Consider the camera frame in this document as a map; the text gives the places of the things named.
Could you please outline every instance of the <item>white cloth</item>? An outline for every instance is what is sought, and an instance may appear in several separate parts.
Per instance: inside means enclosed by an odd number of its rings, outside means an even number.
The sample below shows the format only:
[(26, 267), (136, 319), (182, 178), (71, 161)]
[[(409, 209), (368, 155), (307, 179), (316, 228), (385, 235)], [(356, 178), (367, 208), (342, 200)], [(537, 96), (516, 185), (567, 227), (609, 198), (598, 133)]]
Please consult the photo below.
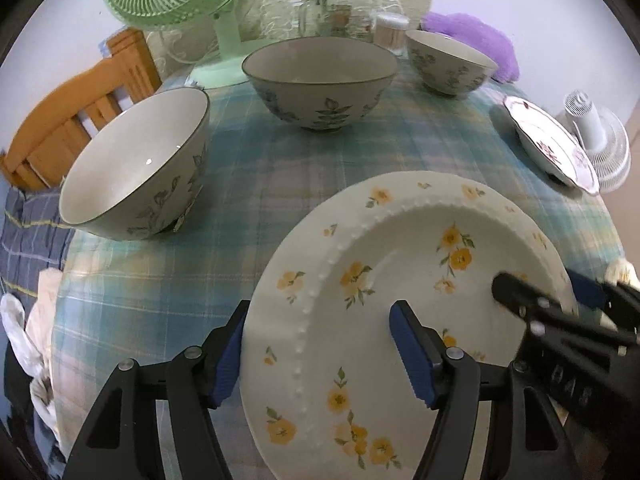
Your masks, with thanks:
[[(604, 281), (611, 285), (617, 285), (618, 282), (622, 282), (640, 290), (640, 281), (636, 275), (636, 268), (630, 261), (625, 260), (624, 258), (618, 258), (609, 264), (609, 267), (607, 267), (607, 270), (604, 273)], [(615, 323), (613, 323), (613, 321), (609, 319), (609, 316), (604, 312), (600, 317), (600, 324), (613, 330), (617, 330)]]
[(44, 269), (38, 277), (38, 299), (33, 305), (24, 327), (24, 308), (12, 294), (0, 300), (2, 325), (9, 338), (15, 357), (25, 371), (33, 377), (29, 385), (31, 402), (42, 421), (53, 431), (58, 442), (60, 432), (51, 387), (51, 333), (56, 316), (56, 298), (62, 272)]

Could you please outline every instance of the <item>floral plate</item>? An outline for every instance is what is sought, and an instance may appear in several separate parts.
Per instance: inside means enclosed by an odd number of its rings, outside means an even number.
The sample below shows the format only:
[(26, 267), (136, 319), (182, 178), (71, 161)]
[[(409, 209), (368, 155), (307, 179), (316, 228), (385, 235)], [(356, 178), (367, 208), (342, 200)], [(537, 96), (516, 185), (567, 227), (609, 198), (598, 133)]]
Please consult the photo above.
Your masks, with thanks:
[(524, 149), (543, 171), (568, 186), (579, 187), (591, 195), (598, 194), (600, 183), (591, 161), (562, 124), (520, 97), (505, 97), (504, 106), (511, 115)]
[[(389, 308), (405, 299), (447, 345), (506, 365), (524, 323), (492, 298), (501, 270), (576, 311), (548, 238), (515, 204), (472, 180), (384, 174), (306, 216), (266, 267), (242, 338), (242, 403), (274, 475), (412, 478), (436, 413), (414, 396)], [(485, 404), (472, 478), (482, 467)]]

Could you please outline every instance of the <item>table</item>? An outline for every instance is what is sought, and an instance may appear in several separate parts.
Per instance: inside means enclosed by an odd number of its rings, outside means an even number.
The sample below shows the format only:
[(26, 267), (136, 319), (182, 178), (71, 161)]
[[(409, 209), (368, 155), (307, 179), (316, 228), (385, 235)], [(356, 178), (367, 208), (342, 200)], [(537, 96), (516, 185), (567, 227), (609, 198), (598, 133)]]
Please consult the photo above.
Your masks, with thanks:
[[(184, 226), (139, 242), (77, 232), (53, 333), (53, 387), (68, 454), (115, 365), (166, 361), (201, 343), (251, 298), (279, 243), (316, 205), (389, 171), (434, 170), (483, 182), (529, 214), (565, 266), (591, 277), (623, 254), (602, 199), (553, 184), (530, 161), (501, 105), (512, 85), (486, 84), (466, 100), (425, 91), (402, 62), (380, 104), (335, 134), (271, 115), (249, 84), (211, 91), (204, 188)], [(159, 403), (167, 478), (179, 478), (168, 407)], [(272, 479), (238, 394), (212, 418), (237, 479)]]

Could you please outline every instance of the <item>blue gripper pad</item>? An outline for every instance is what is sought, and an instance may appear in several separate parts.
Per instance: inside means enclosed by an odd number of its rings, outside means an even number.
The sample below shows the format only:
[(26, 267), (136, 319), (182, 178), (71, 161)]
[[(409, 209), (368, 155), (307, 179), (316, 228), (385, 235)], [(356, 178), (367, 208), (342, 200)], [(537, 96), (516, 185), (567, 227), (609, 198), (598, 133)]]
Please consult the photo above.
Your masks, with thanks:
[(394, 303), (389, 311), (389, 329), (411, 386), (414, 388), (415, 396), (431, 407), (436, 397), (431, 377), (431, 361), (427, 359), (427, 355), (397, 303)]
[(220, 361), (216, 366), (216, 385), (209, 393), (209, 402), (214, 407), (219, 407), (222, 401), (231, 395), (240, 375), (240, 349), (242, 345), (242, 330), (246, 313), (234, 330)]
[(575, 299), (578, 303), (583, 304), (591, 310), (605, 307), (609, 300), (597, 282), (571, 269), (567, 269), (566, 273), (569, 275)]

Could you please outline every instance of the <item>chair backrest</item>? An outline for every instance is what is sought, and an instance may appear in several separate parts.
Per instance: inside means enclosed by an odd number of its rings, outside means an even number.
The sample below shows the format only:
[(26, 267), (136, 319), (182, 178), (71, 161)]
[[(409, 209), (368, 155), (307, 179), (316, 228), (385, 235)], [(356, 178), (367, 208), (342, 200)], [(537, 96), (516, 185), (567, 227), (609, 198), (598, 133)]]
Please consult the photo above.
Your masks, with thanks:
[(45, 97), (0, 155), (0, 170), (12, 186), (31, 191), (59, 186), (91, 140), (78, 113), (84, 111), (100, 130), (122, 112), (116, 88), (123, 87), (134, 104), (158, 90), (161, 81), (139, 30), (124, 30), (107, 47), (111, 57)]

